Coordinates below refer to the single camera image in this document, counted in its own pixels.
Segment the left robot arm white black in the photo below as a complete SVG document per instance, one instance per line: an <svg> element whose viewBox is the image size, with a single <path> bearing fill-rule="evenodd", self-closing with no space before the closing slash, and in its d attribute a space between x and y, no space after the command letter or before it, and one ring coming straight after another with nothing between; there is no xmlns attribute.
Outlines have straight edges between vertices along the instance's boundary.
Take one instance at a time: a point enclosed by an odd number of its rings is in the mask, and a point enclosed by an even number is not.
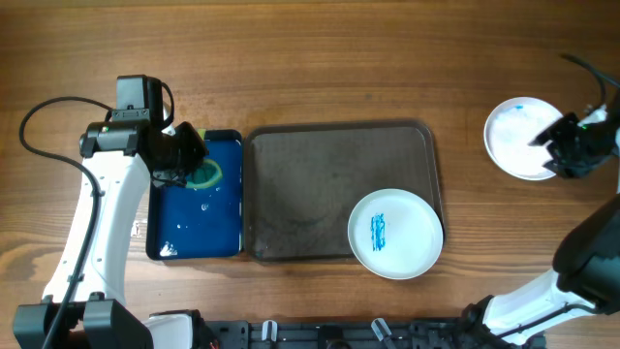
<svg viewBox="0 0 620 349"><path fill-rule="evenodd" d="M98 122L80 139L82 187L61 261L38 304L18 307L22 348L197 348L196 310L145 321L125 306L130 231L151 183L184 185L207 150L189 123L171 134L146 121Z"/></svg>

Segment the white plate front stained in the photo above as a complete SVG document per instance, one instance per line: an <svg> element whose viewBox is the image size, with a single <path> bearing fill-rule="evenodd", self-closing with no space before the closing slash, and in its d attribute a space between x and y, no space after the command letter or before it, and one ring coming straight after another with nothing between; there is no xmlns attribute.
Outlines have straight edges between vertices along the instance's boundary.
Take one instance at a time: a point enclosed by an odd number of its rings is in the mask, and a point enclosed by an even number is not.
<svg viewBox="0 0 620 349"><path fill-rule="evenodd" d="M348 222L357 260L387 279L406 280L430 270L443 249L444 230L425 200L401 189L382 189L361 199Z"/></svg>

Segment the white plate back stained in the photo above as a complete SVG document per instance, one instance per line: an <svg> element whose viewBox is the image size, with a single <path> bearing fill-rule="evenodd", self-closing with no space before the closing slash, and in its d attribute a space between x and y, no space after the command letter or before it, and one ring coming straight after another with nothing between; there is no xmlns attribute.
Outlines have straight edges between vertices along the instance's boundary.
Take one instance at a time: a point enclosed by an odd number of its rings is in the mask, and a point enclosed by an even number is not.
<svg viewBox="0 0 620 349"><path fill-rule="evenodd" d="M497 106L487 117L483 139L491 160L504 172L525 180L546 180L555 173L543 165L551 156L530 142L562 117L555 107L533 97L516 97Z"/></svg>

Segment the white plate stained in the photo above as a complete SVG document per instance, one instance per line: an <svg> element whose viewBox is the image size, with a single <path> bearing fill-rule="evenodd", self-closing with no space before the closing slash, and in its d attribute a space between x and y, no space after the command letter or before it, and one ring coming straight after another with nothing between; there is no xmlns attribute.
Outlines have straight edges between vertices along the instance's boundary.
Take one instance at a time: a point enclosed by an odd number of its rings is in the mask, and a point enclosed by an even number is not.
<svg viewBox="0 0 620 349"><path fill-rule="evenodd" d="M406 280L430 270L443 249L444 230L425 200L401 189L382 189L361 199L348 222L357 260L387 279Z"/></svg>
<svg viewBox="0 0 620 349"><path fill-rule="evenodd" d="M491 160L504 172L525 180L546 180L555 173L543 165L551 156L530 142L562 117L555 107L533 97L516 97L497 106L487 117L483 139Z"/></svg>

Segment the green yellow sponge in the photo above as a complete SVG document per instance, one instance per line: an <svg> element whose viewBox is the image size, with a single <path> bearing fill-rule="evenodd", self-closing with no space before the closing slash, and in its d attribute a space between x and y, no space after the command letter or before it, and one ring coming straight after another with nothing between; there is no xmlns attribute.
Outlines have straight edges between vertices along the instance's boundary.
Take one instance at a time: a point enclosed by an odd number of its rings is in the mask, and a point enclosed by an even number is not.
<svg viewBox="0 0 620 349"><path fill-rule="evenodd" d="M221 167L212 159L204 159L202 164L186 178L186 187L206 189L217 184L223 178Z"/></svg>

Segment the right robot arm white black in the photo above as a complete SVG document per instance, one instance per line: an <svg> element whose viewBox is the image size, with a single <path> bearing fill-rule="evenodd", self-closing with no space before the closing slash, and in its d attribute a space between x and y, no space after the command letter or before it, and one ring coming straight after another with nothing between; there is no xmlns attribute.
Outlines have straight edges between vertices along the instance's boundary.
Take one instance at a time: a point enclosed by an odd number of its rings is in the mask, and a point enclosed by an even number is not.
<svg viewBox="0 0 620 349"><path fill-rule="evenodd" d="M545 168L581 178L619 151L619 101L599 122L565 114L532 141L550 154ZM515 348L574 318L619 310L619 199L613 197L559 245L549 271L517 290L468 305L455 328L460 348Z"/></svg>

